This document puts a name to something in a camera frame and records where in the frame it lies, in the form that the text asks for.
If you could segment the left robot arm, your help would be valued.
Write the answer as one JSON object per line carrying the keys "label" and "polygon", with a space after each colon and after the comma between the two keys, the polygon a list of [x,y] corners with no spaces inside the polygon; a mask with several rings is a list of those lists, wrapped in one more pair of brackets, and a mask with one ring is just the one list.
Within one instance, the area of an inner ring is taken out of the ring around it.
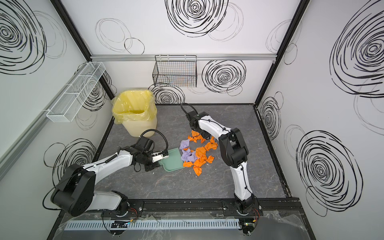
{"label": "left robot arm", "polygon": [[124,217],[132,211],[128,197],[118,191],[97,191],[98,182],[109,175],[133,166],[136,173],[141,170],[150,172],[160,167],[160,161],[169,157],[169,143],[163,133],[159,134],[165,141],[165,148],[156,152],[154,141],[145,137],[148,131],[140,135],[137,142],[124,148],[119,147],[111,156],[97,162],[81,166],[70,165],[60,181],[46,194],[58,211],[65,211],[73,217],[89,211],[111,211],[118,217]]}

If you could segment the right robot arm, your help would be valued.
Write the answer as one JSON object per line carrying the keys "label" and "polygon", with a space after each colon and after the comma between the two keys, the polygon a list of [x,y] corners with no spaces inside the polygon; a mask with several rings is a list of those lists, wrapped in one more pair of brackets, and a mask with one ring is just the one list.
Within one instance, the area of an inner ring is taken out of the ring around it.
{"label": "right robot arm", "polygon": [[182,103],[181,109],[186,114],[190,127],[205,139],[213,137],[218,141],[221,158],[230,167],[235,185],[235,206],[240,215],[247,215],[258,204],[247,171],[249,150],[241,131],[227,128],[215,121],[205,112],[198,111],[188,103]]}

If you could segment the green plastic dustpan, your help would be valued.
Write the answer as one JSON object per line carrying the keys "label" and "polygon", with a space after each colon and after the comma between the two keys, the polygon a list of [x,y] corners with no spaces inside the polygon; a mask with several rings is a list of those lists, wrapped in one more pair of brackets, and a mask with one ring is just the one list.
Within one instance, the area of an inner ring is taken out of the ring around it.
{"label": "green plastic dustpan", "polygon": [[169,156],[159,161],[160,166],[166,172],[173,172],[184,168],[183,161],[181,160],[180,150],[175,148],[168,150]]}

